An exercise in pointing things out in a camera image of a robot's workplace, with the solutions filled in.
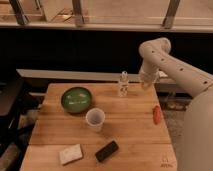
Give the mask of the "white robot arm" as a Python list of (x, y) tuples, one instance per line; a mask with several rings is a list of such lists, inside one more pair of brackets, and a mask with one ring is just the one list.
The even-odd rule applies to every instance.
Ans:
[(161, 37), (139, 46), (142, 88), (163, 71), (191, 96), (185, 109), (177, 171), (213, 171), (213, 75), (170, 55), (170, 40)]

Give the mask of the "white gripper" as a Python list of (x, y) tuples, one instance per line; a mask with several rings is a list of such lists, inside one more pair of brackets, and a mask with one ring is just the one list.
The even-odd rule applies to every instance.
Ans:
[(158, 73), (146, 73), (144, 70), (139, 72), (141, 87), (146, 90), (158, 79)]

